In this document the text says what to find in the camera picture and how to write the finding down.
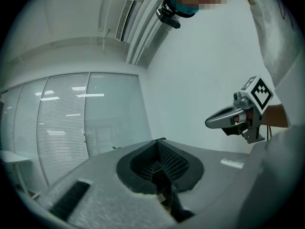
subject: white shirt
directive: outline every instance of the white shirt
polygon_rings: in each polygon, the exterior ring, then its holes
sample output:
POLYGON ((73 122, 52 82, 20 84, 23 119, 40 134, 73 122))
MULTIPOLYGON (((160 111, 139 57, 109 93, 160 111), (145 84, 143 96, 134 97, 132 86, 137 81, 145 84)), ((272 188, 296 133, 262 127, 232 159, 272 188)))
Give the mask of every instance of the white shirt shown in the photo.
POLYGON ((305 124, 305 40, 281 0, 249 0, 261 54, 291 125, 305 124))

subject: head-mounted camera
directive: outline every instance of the head-mounted camera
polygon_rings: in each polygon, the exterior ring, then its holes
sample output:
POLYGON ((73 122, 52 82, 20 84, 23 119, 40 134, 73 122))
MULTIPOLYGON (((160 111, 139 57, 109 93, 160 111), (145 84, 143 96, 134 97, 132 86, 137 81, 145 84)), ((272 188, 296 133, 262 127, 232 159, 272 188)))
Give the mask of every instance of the head-mounted camera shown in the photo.
POLYGON ((157 9, 156 14, 162 23, 167 24, 175 29, 178 29, 181 26, 175 15, 183 18, 190 18, 195 15, 195 13, 185 14, 179 12, 173 5, 171 5, 171 0, 164 0, 162 7, 157 9))

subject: face mask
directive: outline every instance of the face mask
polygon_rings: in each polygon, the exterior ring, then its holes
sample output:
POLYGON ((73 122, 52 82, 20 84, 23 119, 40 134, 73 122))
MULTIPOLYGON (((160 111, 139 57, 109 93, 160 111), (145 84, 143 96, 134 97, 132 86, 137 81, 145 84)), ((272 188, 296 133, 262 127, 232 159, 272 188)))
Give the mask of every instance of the face mask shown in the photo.
POLYGON ((179 12, 184 14, 193 14, 198 12, 198 10, 190 9, 190 5, 188 4, 177 3, 177 0, 171 0, 171 5, 175 7, 179 12))

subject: air conditioner vent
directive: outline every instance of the air conditioner vent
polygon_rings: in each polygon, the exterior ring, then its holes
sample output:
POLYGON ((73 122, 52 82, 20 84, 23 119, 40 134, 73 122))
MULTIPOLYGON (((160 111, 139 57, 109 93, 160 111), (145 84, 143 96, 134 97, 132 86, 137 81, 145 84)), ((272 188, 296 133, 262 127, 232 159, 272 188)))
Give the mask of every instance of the air conditioner vent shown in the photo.
POLYGON ((132 10, 132 7, 135 3, 135 0, 126 0, 125 6, 123 7, 121 18, 118 24, 118 28, 116 30, 115 38, 119 41, 122 41, 122 37, 124 34, 125 25, 128 19, 128 16, 132 10))

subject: ceiling light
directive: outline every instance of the ceiling light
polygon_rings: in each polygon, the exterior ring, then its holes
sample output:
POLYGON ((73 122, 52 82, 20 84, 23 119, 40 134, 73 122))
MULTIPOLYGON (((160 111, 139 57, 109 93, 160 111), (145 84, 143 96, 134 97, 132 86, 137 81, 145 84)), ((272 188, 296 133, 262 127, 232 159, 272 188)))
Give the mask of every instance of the ceiling light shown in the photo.
POLYGON ((44 97, 44 98, 41 98, 42 101, 49 101, 49 100, 56 100, 56 99, 59 99, 59 97, 44 97))
POLYGON ((50 135, 66 135, 64 131, 47 130, 50 135))
POLYGON ((52 91, 52 90, 50 90, 50 91, 45 91, 45 95, 47 95, 47 94, 53 94, 54 92, 52 91))
POLYGON ((80 94, 77 97, 104 97, 104 94, 80 94))
POLYGON ((80 116, 81 114, 66 114, 66 116, 80 116))
POLYGON ((73 91, 85 91, 86 87, 85 86, 74 86, 72 87, 73 91))

